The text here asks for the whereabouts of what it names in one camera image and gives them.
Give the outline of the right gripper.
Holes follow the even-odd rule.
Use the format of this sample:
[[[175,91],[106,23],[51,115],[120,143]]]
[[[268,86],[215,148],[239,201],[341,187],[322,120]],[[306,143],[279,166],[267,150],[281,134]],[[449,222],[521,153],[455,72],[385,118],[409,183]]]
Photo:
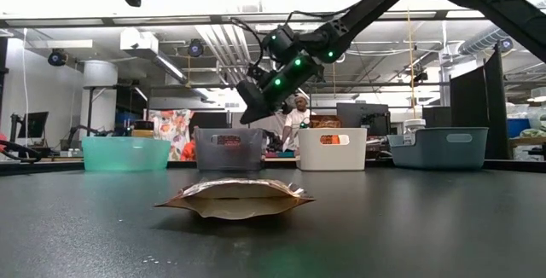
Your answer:
[[[239,82],[236,90],[247,105],[240,122],[251,124],[271,116],[300,85],[315,75],[321,75],[320,65],[290,65],[279,71],[262,71],[258,86],[246,80]]]

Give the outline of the taco mix packet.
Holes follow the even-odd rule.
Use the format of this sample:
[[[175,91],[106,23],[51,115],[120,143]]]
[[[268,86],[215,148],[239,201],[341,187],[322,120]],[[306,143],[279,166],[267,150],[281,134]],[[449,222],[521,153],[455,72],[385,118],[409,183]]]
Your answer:
[[[311,128],[341,128],[341,121],[335,115],[311,115]],[[320,142],[324,145],[339,145],[340,137],[338,135],[327,134],[320,136]]]

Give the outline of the orange spice jar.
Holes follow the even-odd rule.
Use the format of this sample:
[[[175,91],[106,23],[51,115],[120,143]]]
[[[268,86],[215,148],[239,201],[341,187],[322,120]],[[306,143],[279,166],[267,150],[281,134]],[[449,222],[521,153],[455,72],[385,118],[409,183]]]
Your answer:
[[[154,138],[154,122],[148,120],[135,120],[131,129],[132,137]]]

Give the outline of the white lid seasoning jar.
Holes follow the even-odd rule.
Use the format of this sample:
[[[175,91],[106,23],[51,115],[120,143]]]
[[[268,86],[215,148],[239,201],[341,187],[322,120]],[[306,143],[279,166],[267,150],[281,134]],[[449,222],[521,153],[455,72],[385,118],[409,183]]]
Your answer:
[[[425,119],[408,119],[403,122],[403,145],[413,145],[418,130],[426,128]]]

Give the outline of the person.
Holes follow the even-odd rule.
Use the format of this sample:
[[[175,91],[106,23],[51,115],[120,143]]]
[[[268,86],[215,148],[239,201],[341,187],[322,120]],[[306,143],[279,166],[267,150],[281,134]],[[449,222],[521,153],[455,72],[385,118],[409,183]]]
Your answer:
[[[283,152],[296,152],[299,150],[299,130],[301,124],[311,119],[315,113],[308,108],[305,97],[297,95],[294,98],[295,108],[286,116],[282,131]]]

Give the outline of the grey translucent plastic bin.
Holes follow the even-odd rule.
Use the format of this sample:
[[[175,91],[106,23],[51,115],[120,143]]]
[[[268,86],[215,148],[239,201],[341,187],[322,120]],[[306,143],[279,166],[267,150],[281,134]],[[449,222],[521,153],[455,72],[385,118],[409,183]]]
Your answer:
[[[235,147],[217,145],[217,135],[238,135]],[[262,167],[261,129],[204,129],[195,131],[196,165],[200,171],[258,171]]]

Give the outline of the floral cloth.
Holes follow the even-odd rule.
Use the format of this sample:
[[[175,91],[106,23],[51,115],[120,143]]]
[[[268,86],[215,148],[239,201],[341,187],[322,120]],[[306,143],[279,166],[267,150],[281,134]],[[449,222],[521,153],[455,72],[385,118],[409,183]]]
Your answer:
[[[192,126],[194,112],[189,109],[151,110],[149,120],[154,123],[154,138],[168,141],[170,161],[190,161],[195,152]]]

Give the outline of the white plastic bin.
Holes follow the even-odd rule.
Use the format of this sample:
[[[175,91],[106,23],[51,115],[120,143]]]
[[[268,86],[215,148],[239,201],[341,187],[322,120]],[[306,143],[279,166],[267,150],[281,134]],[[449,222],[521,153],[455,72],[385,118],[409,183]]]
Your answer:
[[[299,131],[302,171],[363,171],[367,130],[364,128],[312,128]]]

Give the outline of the black monitor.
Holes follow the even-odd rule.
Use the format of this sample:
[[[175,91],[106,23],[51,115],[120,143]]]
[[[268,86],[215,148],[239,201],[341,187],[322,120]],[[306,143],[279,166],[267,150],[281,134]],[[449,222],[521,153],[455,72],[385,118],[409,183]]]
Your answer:
[[[390,134],[391,114],[387,105],[338,103],[336,112],[342,128],[364,128],[368,136]]]
[[[48,116],[48,112],[28,113],[21,123],[18,138],[42,138]]]

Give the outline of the white round column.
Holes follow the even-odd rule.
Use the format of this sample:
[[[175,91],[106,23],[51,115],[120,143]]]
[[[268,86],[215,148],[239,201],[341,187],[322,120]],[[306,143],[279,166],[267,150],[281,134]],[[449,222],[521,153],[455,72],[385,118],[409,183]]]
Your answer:
[[[113,130],[118,82],[118,68],[107,61],[84,63],[80,124],[94,130]]]

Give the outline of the teal plastic bin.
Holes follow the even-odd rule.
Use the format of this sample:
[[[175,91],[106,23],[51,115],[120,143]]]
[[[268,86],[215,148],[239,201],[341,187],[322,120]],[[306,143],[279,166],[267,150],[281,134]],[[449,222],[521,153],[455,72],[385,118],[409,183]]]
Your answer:
[[[167,167],[171,143],[146,137],[104,136],[82,140],[87,171],[157,171]]]

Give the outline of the blue-grey plastic bin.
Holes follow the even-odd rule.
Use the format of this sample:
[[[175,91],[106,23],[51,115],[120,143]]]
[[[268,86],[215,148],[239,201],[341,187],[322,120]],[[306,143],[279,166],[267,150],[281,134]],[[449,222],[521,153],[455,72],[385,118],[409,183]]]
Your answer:
[[[411,144],[404,135],[387,137],[395,166],[420,170],[477,170],[485,161],[486,127],[417,130]]]

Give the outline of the black partition panel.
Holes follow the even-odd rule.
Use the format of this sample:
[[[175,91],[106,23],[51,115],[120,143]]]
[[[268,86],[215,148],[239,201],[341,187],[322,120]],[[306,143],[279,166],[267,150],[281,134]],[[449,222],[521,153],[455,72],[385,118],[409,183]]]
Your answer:
[[[450,80],[451,123],[488,129],[485,158],[512,159],[508,141],[506,94],[501,44],[481,67]]]

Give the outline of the blue tub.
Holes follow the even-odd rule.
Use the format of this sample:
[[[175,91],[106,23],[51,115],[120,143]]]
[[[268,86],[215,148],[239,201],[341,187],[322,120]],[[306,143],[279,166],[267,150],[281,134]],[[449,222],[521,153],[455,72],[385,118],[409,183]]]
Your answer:
[[[529,119],[507,119],[508,137],[516,138],[520,136],[523,130],[530,129]]]

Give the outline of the overhead frame beam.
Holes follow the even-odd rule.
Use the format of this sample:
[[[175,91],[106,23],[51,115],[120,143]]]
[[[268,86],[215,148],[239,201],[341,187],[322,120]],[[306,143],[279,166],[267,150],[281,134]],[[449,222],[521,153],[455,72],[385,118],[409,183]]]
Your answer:
[[[517,13],[511,10],[502,12],[480,12],[477,9],[429,9],[392,10],[384,13],[347,12],[326,17],[289,13],[239,13],[239,14],[191,14],[158,16],[84,16],[84,17],[31,17],[0,15],[0,28],[70,28],[70,27],[122,27],[122,26],[185,26],[226,24],[240,20],[247,24],[294,23],[320,24],[329,20],[342,20],[345,24],[372,23],[376,21],[429,21],[429,20],[490,20],[495,23],[511,23],[523,26],[530,20],[546,17],[546,9],[526,10]]]

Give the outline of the silver ribbed duct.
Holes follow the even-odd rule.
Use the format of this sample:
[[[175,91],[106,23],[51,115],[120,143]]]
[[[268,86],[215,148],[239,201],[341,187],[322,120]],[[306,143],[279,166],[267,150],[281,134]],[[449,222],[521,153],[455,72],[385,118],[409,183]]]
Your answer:
[[[476,55],[480,51],[493,48],[501,39],[510,36],[501,28],[493,25],[475,34],[457,48],[459,55]]]

